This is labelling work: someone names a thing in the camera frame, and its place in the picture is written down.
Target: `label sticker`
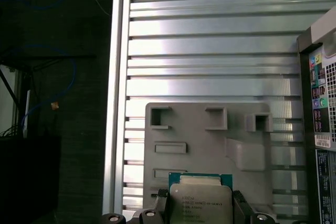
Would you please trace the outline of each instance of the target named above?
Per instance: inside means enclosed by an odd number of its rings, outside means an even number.
[[[331,147],[331,137],[328,135],[315,135],[315,145],[324,148]]]

